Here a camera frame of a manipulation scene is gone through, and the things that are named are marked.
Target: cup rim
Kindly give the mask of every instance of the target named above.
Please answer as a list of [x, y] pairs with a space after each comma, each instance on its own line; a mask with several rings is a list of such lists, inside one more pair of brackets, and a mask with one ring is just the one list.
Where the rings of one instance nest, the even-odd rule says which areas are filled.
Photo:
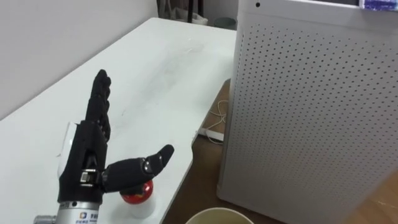
[[229, 212], [233, 212], [235, 214], [240, 215], [241, 217], [243, 217], [246, 221], [248, 221], [250, 224], [254, 224], [248, 217], [246, 217], [245, 215], [243, 215], [242, 213], [232, 210], [230, 208], [224, 208], [224, 207], [213, 207], [213, 208], [207, 208], [204, 209], [198, 213], [196, 213], [194, 216], [192, 216], [185, 224], [189, 224], [190, 221], [192, 221], [194, 218], [196, 218], [197, 216], [201, 215], [202, 213], [208, 212], [210, 210], [225, 210], [225, 211], [229, 211]]

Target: power strip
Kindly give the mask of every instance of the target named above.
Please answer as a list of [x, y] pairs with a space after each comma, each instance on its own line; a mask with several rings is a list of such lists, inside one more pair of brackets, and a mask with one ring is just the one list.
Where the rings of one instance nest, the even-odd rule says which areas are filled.
[[211, 139], [223, 142], [224, 141], [224, 134], [218, 133], [216, 131], [212, 131], [206, 128], [201, 128], [199, 130], [199, 134], [204, 137], [209, 137]]

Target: black cable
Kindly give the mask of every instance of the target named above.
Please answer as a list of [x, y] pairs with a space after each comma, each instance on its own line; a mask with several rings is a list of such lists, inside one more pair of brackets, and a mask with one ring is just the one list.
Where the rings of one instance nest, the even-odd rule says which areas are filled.
[[193, 0], [189, 0], [188, 3], [188, 22], [192, 23], [192, 14], [193, 14]]
[[203, 17], [203, 0], [198, 0], [198, 14]]

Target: white cable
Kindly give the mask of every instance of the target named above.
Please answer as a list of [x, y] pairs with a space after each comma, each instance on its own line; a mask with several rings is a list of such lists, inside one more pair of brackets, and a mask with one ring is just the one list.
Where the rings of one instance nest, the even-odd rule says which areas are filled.
[[218, 116], [218, 117], [221, 118], [219, 122], [217, 122], [217, 123], [215, 123], [215, 124], [212, 124], [212, 125], [210, 125], [209, 127], [205, 128], [205, 129], [206, 129], [206, 131], [205, 131], [206, 137], [209, 139], [210, 142], [212, 142], [212, 143], [214, 143], [214, 144], [223, 144], [223, 143], [222, 143], [222, 142], [213, 141], [213, 140], [209, 137], [207, 131], [208, 131], [210, 128], [214, 128], [215, 126], [217, 126], [217, 125], [219, 125], [219, 124], [221, 124], [221, 123], [225, 123], [225, 122], [226, 122], [226, 121], [225, 121], [226, 113], [225, 113], [225, 114], [221, 114], [220, 103], [227, 103], [227, 102], [228, 102], [228, 100], [220, 100], [219, 102], [217, 102], [217, 110], [218, 110], [218, 113], [214, 113], [214, 112], [210, 111], [211, 114], [213, 114], [213, 115]]

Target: white wall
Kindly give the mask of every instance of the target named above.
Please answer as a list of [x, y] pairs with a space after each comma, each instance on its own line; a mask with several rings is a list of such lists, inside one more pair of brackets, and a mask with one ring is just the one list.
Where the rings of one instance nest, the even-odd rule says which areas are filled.
[[155, 16], [156, 0], [0, 0], [0, 119]]
[[238, 0], [204, 0], [204, 15], [209, 19], [209, 25], [219, 17], [230, 17], [236, 19], [238, 16]]

